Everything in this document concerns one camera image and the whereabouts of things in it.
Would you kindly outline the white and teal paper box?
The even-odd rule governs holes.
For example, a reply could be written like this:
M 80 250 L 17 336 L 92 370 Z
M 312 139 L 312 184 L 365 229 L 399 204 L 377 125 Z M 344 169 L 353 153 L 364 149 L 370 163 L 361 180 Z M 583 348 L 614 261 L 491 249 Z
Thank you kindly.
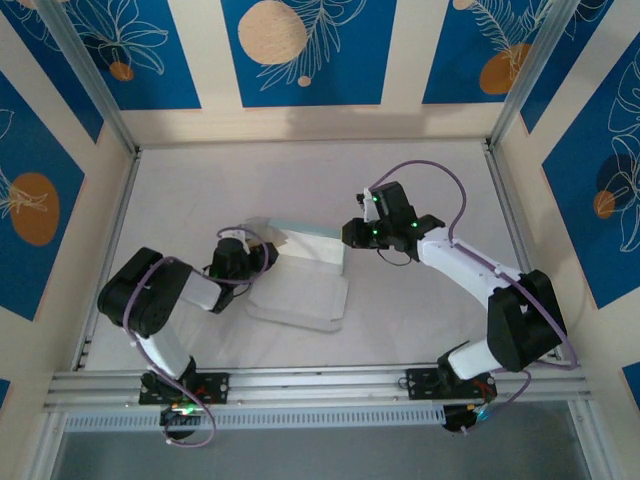
M 244 226 L 278 252 L 249 291 L 247 315 L 324 333 L 341 330 L 349 281 L 339 231 L 267 217 L 252 217 Z

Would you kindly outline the aluminium table side rail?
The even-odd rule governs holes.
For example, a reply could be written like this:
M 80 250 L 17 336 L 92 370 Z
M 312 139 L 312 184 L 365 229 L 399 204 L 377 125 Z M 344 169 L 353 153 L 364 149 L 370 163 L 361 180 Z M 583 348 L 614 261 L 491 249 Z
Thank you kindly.
M 109 279 L 109 274 L 111 272 L 127 209 L 130 203 L 130 198 L 138 174 L 140 159 L 141 149 L 138 148 L 131 161 L 131 165 L 128 168 L 125 184 L 120 195 L 113 220 L 110 225 L 108 243 L 101 263 L 100 274 L 96 281 L 96 285 L 94 287 L 88 307 L 85 311 L 84 323 L 80 329 L 79 338 L 76 343 L 74 355 L 70 363 L 70 370 L 72 372 L 82 370 L 86 362 L 85 357 L 87 356 L 87 351 L 90 348 L 93 332 L 95 330 L 95 326 L 99 317 L 99 311 L 97 308 L 98 297 L 102 288 L 106 285 Z
M 489 299 L 488 340 L 506 368 L 517 372 L 538 362 L 563 343 L 556 330 L 532 302 L 550 314 L 558 328 L 566 329 L 549 277 L 531 265 L 524 231 L 519 224 L 520 204 L 510 191 L 504 168 L 494 153 L 483 146 L 487 166 L 498 195 L 507 230 L 516 255 L 516 272 Z

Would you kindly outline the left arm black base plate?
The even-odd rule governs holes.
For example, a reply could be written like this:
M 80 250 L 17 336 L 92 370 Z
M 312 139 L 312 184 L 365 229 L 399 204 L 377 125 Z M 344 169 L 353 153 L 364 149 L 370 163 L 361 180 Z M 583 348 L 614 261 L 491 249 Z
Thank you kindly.
M 229 391 L 227 373 L 192 372 L 182 379 L 182 384 L 205 404 L 227 403 Z M 140 405 L 172 405 L 186 402 L 190 402 L 186 394 L 169 385 L 156 373 L 146 372 L 141 376 L 138 399 Z

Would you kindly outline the aluminium mounting rail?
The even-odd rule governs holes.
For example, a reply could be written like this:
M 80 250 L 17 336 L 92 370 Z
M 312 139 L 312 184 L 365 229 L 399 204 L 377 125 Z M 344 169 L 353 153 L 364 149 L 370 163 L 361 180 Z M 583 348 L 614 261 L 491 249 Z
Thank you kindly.
M 227 409 L 405 405 L 398 385 L 407 365 L 328 368 L 231 369 Z M 519 401 L 582 401 L 593 398 L 581 370 L 531 367 L 532 381 Z M 47 413 L 141 410 L 140 370 L 73 371 L 53 375 Z

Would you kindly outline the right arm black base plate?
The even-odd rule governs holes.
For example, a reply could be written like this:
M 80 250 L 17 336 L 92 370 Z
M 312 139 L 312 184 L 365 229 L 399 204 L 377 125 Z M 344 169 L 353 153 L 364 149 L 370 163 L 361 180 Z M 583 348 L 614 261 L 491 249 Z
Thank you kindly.
M 410 400 L 480 400 L 492 401 L 497 396 L 493 377 L 480 374 L 469 380 L 459 380 L 453 374 L 437 368 L 411 368 L 404 381 Z

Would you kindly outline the aluminium frame post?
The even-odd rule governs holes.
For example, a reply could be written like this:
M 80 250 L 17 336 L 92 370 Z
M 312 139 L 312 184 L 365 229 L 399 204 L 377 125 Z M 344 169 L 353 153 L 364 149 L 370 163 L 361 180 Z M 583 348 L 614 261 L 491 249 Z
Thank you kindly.
M 63 7 L 56 0 L 34 0 L 34 3 L 51 36 L 94 106 L 111 127 L 123 149 L 132 159 L 135 159 L 138 154 L 138 145 L 126 126 L 115 99 Z
M 519 114 L 545 65 L 573 16 L 580 0 L 553 0 L 529 54 L 506 96 L 500 114 L 487 138 L 488 151 L 494 153 Z

